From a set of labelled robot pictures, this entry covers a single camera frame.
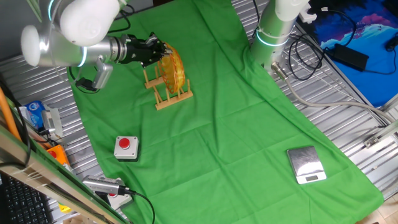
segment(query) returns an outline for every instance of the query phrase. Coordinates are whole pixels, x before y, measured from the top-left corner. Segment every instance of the gray cable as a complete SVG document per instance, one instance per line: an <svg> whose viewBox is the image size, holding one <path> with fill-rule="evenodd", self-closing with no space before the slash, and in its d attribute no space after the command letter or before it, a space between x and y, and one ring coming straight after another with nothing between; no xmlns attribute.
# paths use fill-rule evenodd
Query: gray cable
<svg viewBox="0 0 398 224"><path fill-rule="evenodd" d="M286 85L288 86L288 88L291 90L291 92L293 93L293 95L303 104L308 105L308 106L313 106L313 107L328 107L328 106L340 106L340 105L348 105L348 106L359 106L362 108L366 108L369 109L375 113L377 113L380 116L385 117L387 120L389 120L391 123L395 122L395 120L393 118L391 118L388 114L386 114L385 112L378 110L372 106L369 105L365 105L363 103L357 103L357 102L335 102L335 103L311 103L308 101L303 100L297 93L296 91L294 91L292 84L290 84L289 79L285 80Z"/></svg>
<svg viewBox="0 0 398 224"><path fill-rule="evenodd" d="M77 80L80 78L80 73L81 73L81 70L82 70L83 67L80 67L79 73L78 73L76 79L74 79L74 81L72 81L71 83L69 83L69 81L68 81L68 76L67 76L67 80L63 79L62 76L61 76L61 74L60 74L60 71L58 70L58 66L55 64L55 59L54 59L54 56L53 56L52 45L51 45L51 41L52 41L51 33L52 33L52 30L54 29L55 15L57 14L58 8L59 8L59 6L60 6L60 4L61 4L62 1L63 1L63 0L59 0L59 2L55 5L55 8L54 8L54 10L53 10L53 12L52 12L51 23L50 23L50 30L49 30L49 46L50 46L51 62L52 62L52 65L54 66L55 73L58 75L58 77L59 77L64 83L66 83L66 84L69 86L69 84L75 84L75 82L77 82Z"/></svg>

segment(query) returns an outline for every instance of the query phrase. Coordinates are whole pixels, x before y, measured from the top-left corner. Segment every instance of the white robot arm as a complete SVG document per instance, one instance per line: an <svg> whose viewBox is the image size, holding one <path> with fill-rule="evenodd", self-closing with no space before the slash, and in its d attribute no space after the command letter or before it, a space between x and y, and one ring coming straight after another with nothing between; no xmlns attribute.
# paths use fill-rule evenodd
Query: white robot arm
<svg viewBox="0 0 398 224"><path fill-rule="evenodd" d="M308 15L309 0L270 0L255 31L256 39L250 50L253 57L269 73L271 65L280 62L282 51L299 14L305 22L312 22L316 15Z"/></svg>
<svg viewBox="0 0 398 224"><path fill-rule="evenodd" d="M106 34L125 0L40 0L42 25L22 31L21 47L27 63L42 67L96 65L96 78L84 86L103 88L113 71L109 62L140 62L143 67L171 53L154 33L147 40L134 35Z"/></svg>

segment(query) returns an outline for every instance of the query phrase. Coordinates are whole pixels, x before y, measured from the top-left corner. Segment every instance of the black cable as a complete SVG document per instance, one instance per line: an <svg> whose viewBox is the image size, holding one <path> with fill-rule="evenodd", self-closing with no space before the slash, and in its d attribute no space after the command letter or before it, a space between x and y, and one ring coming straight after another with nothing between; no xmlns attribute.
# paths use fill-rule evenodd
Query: black cable
<svg viewBox="0 0 398 224"><path fill-rule="evenodd" d="M356 28L357 27L356 27L355 21L352 18L350 18L350 16L347 16L347 14L345 14L343 12L340 12L340 11L337 11L337 10L329 10L328 9L327 11L322 11L322 12L335 12L335 13L341 14L342 16L347 18L353 24L353 33L351 34L351 37L349 38L348 42L343 45L343 46L347 46L354 39L354 35L356 33Z"/></svg>
<svg viewBox="0 0 398 224"><path fill-rule="evenodd" d="M128 29L131 28L131 23L130 23L129 19L127 18L126 13L125 13L124 11L120 11L120 14L121 14L121 15L123 16L123 18L126 20L126 22L127 22L127 27L122 28L122 29L117 29L117 30L108 31L109 34L112 34L112 33L115 33L115 32L125 31L125 30L128 30Z"/></svg>
<svg viewBox="0 0 398 224"><path fill-rule="evenodd" d="M253 4L254 4L254 9L256 10L256 14L257 14L257 26L256 26L256 28L254 28L253 35L251 36L251 38L254 38L254 35L256 34L257 28L259 27L259 23L260 23L259 8L257 7L256 0L253 0Z"/></svg>
<svg viewBox="0 0 398 224"><path fill-rule="evenodd" d="M137 193L136 191L133 191L133 190L125 189L124 193L130 194L130 195L138 195L138 196L142 197L143 199L145 199L149 203L150 208L152 209L152 214L153 214L152 224L154 224L155 223L155 208L152 205L152 203L150 202L150 200L147 197L143 196L142 194Z"/></svg>
<svg viewBox="0 0 398 224"><path fill-rule="evenodd" d="M73 80L76 80L76 78L75 78L75 76L73 75L73 72L72 72L72 67L68 67L68 69L69 69L69 74L70 74L70 76L72 77L72 79L73 79ZM83 91L82 89L79 88L79 86L77 85L77 82L75 82L75 86L76 86L76 88L77 88L78 90L80 90L82 93L86 93L86 94L94 94L94 93L98 93L98 92L100 91L100 90L91 91L91 92Z"/></svg>
<svg viewBox="0 0 398 224"><path fill-rule="evenodd" d="M55 143L55 145L58 145L58 142L54 141L53 139L51 139L51 136L49 134L47 134L47 140L46 141L40 141L40 140L37 140L37 139L34 139L34 141L37 142L37 143L41 143L41 144L52 142L52 143Z"/></svg>
<svg viewBox="0 0 398 224"><path fill-rule="evenodd" d="M326 54L326 51L325 51L325 50L320 50L320 49L319 49L315 44L313 44L310 40L304 38L306 35L309 36L311 39L313 39L313 40L316 42L315 38L312 37L310 34L302 34L302 35L292 34L292 35L290 35L290 37L291 37L292 39L295 39L295 40L292 42L292 44L291 44L290 47L289 47L289 56L288 56L289 68L290 68L290 71L292 72L292 75L293 75L296 79L298 79L298 80L300 80L300 81L305 81L305 80L310 79L310 78L313 76L313 74L314 74L319 68L322 68L322 60L325 58L325 54ZM317 56L317 58L318 58L318 63L317 63L317 65L316 65L315 67L313 67L312 65L307 64L307 63L304 61L304 59L300 56L300 54L299 54L299 52L298 52L298 50L297 50L297 46L298 46L298 44L299 44L300 41L303 42L303 43L305 43L305 44L307 44L307 45L310 47L310 49L314 52L314 54ZM294 73L294 69L293 69L293 67L292 67L292 48L293 48L293 46L295 46L297 58L298 58L305 66L307 66L307 67L309 67L309 68L311 68L311 69L313 70L312 73L311 73L309 76L305 77L305 78L299 78L299 77Z"/></svg>
<svg viewBox="0 0 398 224"><path fill-rule="evenodd" d="M150 208L152 209L152 215L153 215L153 217L152 217L152 224L154 224L154 223L155 223L155 208L154 208L154 206L152 205L152 203L150 202L150 200L149 200L147 197L145 197L145 196L143 196L142 194L140 194L140 193L133 192L133 194L142 197L143 199L145 199L145 200L149 203Z"/></svg>
<svg viewBox="0 0 398 224"><path fill-rule="evenodd" d="M260 22L259 8L257 7L256 0L253 0L253 4L254 4L254 9L256 10L256 14L257 14L257 22Z"/></svg>
<svg viewBox="0 0 398 224"><path fill-rule="evenodd" d="M4 94L6 97L8 97L14 104L15 106L22 106L15 98L14 95L12 94L11 90L8 88L6 83L0 79L0 88L2 88Z"/></svg>
<svg viewBox="0 0 398 224"><path fill-rule="evenodd" d="M131 9L131 12L126 12L126 10L122 10L126 14L126 16L132 16L133 14L136 13L136 10L129 4L127 4L126 7L129 7Z"/></svg>
<svg viewBox="0 0 398 224"><path fill-rule="evenodd" d="M372 70L363 70L364 72L371 72L371 73L376 73L376 74L381 74L381 75L392 75L397 71L397 52L395 49L392 50L394 52L394 71L393 72L377 72L377 71L372 71Z"/></svg>
<svg viewBox="0 0 398 224"><path fill-rule="evenodd" d="M32 152L32 149L30 147L30 137L29 137L29 133L27 131L27 125L26 125L26 121L25 118L23 117L21 110L19 109L19 107L17 106L17 110L18 110L18 115L21 119L22 122L22 126L24 127L24 134L21 136L25 137L25 140L23 140L23 142L25 143L25 145L27 146L27 153L26 153L26 160L25 160L25 167L28 166L29 160L30 160L30 154Z"/></svg>
<svg viewBox="0 0 398 224"><path fill-rule="evenodd" d="M20 131L20 136L22 139L22 142L27 146L27 152L26 152L26 159L25 159L25 164L21 164L19 162L3 162L0 164L0 168L3 167L7 167L7 166L14 166L18 169L25 169L28 166L29 160L30 160L30 154L32 152L32 148L31 148L31 143L30 143L30 137L29 137L29 133L27 131L27 125L25 122L25 118L23 117L21 110L19 109L19 107L17 106L17 111L18 111L18 115L21 119L21 123L22 123L22 127L23 130Z"/></svg>

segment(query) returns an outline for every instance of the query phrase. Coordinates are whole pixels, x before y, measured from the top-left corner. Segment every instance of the green cloth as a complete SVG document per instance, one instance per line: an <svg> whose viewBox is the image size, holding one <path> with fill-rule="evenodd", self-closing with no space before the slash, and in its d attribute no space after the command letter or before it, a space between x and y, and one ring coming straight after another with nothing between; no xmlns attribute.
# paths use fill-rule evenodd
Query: green cloth
<svg viewBox="0 0 398 224"><path fill-rule="evenodd" d="M129 20L127 33L154 31L178 50L194 96L157 111L135 62L115 65L99 93L73 93L105 176L148 196L156 223L355 223L383 203L254 61L229 0L174 1ZM147 71L155 77L153 66ZM95 70L83 74L92 79ZM116 160L116 136L139 138L138 162ZM315 146L327 180L296 182L286 151L304 146ZM123 212L134 223L152 220L139 197Z"/></svg>

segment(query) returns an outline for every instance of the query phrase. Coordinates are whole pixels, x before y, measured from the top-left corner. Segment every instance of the metal floor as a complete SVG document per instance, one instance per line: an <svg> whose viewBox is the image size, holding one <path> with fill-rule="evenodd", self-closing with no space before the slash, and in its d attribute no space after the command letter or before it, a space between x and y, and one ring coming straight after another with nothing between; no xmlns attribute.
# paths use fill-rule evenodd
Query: metal floor
<svg viewBox="0 0 398 224"><path fill-rule="evenodd" d="M256 0L259 12L266 7L268 0ZM257 26L257 15L252 0L232 0L248 39ZM297 28L293 33L301 34ZM307 81L301 82L291 76L287 67L287 53L291 41L284 50L284 62L280 65L289 71L290 82L296 92L307 101L314 103L331 103L336 101L358 101L369 103L358 89L342 74L335 70L325 60L322 68L315 72ZM304 44L300 44L298 52L307 60L317 64L315 54ZM292 52L292 66L295 73L303 78L311 71L297 63L296 52ZM287 95L292 103L315 124L335 145L348 156L369 178L369 180L382 191L387 199L398 191L398 140L395 136L385 138L379 144L367 148L364 142L371 136L381 131L381 123L368 110L352 107L337 106L332 108L312 108L299 103L291 95L286 84L275 74L276 84ZM393 118L398 119L398 98L391 100L382 107Z"/></svg>
<svg viewBox="0 0 398 224"><path fill-rule="evenodd" d="M238 16L241 18L246 34L250 38L257 24L257 16L251 0L232 1ZM257 1L260 12L266 1ZM314 56L305 46L299 47L301 55L306 55L312 62ZM294 63L296 73L306 76L308 71ZM59 68L62 78L67 78L66 68ZM53 68L31 67L22 56L0 62L0 73L21 104L41 100L51 108L58 108L63 124L63 143L72 167L82 179L86 175L103 175L98 165L90 140L85 132L73 98L72 89L61 81ZM312 102L361 101L360 92L351 88L352 83L328 64L306 82L290 79L297 93ZM379 144L365 147L363 142L380 131L380 123L367 110L357 107L338 106L333 108L310 108L297 102L290 94L285 83L275 78L281 90L292 103L335 145L340 148L379 188L384 198L389 198L398 191L398 145L393 138L385 138ZM398 100L386 107L390 114L398 118ZM70 214L63 214L56 201L49 199L54 223L61 223Z"/></svg>

